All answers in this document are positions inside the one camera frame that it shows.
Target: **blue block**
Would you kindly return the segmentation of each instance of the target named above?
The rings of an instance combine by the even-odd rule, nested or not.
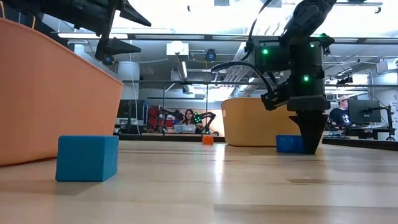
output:
[[[304,154],[303,138],[299,135],[277,135],[276,151]]]
[[[118,136],[61,136],[57,181],[101,182],[118,171]]]

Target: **man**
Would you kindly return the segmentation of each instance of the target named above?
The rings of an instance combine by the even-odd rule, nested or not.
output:
[[[329,114],[329,120],[335,126],[349,126],[351,122],[348,117],[348,97],[341,96],[338,99],[338,108],[333,109]]]

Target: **tan container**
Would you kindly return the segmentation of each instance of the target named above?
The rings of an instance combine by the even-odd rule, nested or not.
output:
[[[64,134],[112,135],[123,84],[49,37],[0,19],[0,166],[55,157]]]
[[[300,134],[289,119],[294,112],[281,106],[267,111],[260,98],[233,98],[221,105],[225,141],[232,146],[276,146],[278,134]]]

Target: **table surface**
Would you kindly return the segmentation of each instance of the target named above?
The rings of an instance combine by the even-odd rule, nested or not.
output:
[[[397,223],[398,153],[314,156],[192,142],[120,142],[118,174],[56,183],[56,160],[0,168],[0,223]]]

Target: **baseball cap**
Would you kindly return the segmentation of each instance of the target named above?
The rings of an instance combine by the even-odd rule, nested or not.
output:
[[[338,99],[338,102],[341,103],[341,102],[344,101],[344,100],[348,100],[348,96],[341,96],[341,97]]]

